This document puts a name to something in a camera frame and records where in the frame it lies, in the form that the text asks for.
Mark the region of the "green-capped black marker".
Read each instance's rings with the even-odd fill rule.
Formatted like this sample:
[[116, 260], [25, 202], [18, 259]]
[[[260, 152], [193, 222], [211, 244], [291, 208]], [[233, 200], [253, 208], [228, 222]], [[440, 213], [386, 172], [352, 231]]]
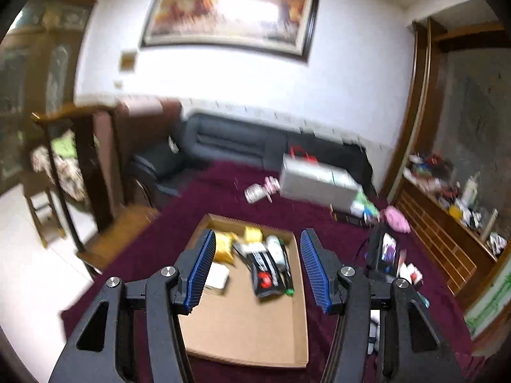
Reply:
[[284, 284], [286, 286], [286, 294], [288, 296], [294, 295], [294, 284], [292, 278], [292, 272], [289, 264], [289, 259], [287, 256], [286, 246], [282, 239], [279, 239], [279, 244], [281, 247], [282, 257], [283, 257], [283, 268], [281, 269], [281, 274], [283, 276]]

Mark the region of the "white green-label bottle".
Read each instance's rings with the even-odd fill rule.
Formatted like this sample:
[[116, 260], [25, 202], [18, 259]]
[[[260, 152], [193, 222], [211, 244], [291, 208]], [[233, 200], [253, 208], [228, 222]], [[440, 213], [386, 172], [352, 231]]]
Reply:
[[266, 238], [266, 248], [280, 272], [285, 270], [285, 257], [281, 248], [281, 242], [275, 235], [269, 235]]

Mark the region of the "black red snack pouch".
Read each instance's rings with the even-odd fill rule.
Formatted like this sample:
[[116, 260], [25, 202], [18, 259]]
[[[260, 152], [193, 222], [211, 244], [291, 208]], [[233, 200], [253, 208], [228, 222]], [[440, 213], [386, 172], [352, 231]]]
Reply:
[[263, 300], [285, 293], [285, 285], [275, 260], [261, 242], [235, 243], [234, 250], [250, 271], [255, 296]]

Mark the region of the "white square box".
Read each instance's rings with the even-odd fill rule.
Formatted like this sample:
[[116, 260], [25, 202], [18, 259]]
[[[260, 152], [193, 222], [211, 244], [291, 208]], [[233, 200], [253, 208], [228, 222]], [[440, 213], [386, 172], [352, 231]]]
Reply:
[[230, 270], [227, 266], [213, 262], [210, 266], [205, 281], [205, 288], [223, 293], [230, 278]]

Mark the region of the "yellow snack packet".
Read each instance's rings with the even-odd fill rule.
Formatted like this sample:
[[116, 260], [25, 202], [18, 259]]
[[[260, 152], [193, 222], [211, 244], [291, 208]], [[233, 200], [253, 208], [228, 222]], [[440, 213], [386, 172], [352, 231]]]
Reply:
[[220, 232], [215, 230], [216, 251], [214, 261], [216, 263], [227, 263], [233, 265], [235, 262], [233, 256], [233, 244], [238, 241], [238, 236], [231, 232]]

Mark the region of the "pink cloth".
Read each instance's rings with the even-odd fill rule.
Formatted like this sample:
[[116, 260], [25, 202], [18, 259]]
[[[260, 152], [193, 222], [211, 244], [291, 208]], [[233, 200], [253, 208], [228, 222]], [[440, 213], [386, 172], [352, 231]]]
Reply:
[[395, 206], [388, 206], [381, 212], [387, 225], [397, 233], [410, 233], [407, 218]]

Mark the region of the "green cloth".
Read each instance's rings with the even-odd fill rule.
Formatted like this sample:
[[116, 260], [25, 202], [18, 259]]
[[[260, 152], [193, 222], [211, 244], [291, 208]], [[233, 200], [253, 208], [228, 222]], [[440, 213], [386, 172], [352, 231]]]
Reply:
[[353, 216], [362, 219], [366, 223], [379, 221], [379, 211], [376, 206], [367, 198], [363, 190], [359, 190], [350, 206]]

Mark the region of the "wooden brick-pattern cabinet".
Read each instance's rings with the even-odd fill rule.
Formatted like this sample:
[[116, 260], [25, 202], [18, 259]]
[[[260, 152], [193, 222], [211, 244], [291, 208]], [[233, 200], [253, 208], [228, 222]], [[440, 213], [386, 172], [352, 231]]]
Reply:
[[402, 178], [392, 203], [410, 223], [463, 312], [483, 296], [495, 277], [497, 258], [435, 197]]

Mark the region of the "white thermos jug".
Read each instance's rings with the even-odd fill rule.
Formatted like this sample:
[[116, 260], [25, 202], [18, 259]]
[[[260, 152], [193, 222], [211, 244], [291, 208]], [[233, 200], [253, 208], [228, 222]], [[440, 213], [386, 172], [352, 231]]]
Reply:
[[481, 172], [477, 171], [476, 174], [473, 174], [473, 176], [470, 176], [469, 179], [467, 180], [461, 195], [461, 203], [463, 204], [463, 206], [471, 207], [474, 205], [477, 199], [480, 175]]

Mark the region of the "grey rectangular box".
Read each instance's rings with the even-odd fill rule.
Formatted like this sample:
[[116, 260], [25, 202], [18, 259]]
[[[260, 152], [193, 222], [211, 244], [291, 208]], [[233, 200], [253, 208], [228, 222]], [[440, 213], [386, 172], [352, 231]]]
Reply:
[[344, 169], [284, 155], [279, 177], [282, 197], [349, 211], [362, 187]]

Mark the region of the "shallow cardboard tray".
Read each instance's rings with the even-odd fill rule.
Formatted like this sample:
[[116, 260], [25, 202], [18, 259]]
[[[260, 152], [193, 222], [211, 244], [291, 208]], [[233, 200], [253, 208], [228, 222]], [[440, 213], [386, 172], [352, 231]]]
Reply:
[[252, 224], [282, 239], [294, 282], [292, 296], [256, 297], [248, 267], [239, 257], [227, 264], [223, 291], [205, 289], [200, 303], [179, 318], [189, 355], [254, 367], [304, 368], [308, 364], [308, 324], [301, 262], [294, 234]]

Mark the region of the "black leather sofa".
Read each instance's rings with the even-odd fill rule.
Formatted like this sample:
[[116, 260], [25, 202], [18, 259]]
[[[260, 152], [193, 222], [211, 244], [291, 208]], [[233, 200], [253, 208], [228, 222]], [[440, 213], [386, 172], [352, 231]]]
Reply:
[[282, 157], [292, 151], [347, 170], [366, 195], [376, 196], [373, 170], [365, 148], [359, 144], [337, 143], [311, 133], [204, 112], [196, 112], [186, 120], [180, 118], [161, 140], [134, 151], [124, 174], [141, 185], [153, 207], [161, 209], [215, 162], [278, 172]]

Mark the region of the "framed horse painting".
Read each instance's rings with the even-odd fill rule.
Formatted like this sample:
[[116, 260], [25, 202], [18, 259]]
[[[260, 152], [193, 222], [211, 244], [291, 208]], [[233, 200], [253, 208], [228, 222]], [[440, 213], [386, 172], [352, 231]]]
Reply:
[[306, 62], [320, 0], [153, 0], [140, 45], [245, 49]]

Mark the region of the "wooden glass-door wardrobe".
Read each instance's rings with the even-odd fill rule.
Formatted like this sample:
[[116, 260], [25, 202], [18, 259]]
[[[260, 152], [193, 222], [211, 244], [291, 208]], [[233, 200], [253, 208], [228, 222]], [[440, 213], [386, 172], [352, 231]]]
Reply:
[[28, 0], [1, 42], [1, 191], [19, 183], [42, 141], [34, 112], [74, 100], [80, 48], [95, 0]]

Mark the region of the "small wall plaque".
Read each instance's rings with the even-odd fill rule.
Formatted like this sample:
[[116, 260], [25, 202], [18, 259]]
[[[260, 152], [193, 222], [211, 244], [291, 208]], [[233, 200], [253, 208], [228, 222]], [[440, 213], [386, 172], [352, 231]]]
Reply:
[[136, 65], [138, 51], [123, 51], [119, 58], [120, 72], [133, 72]]

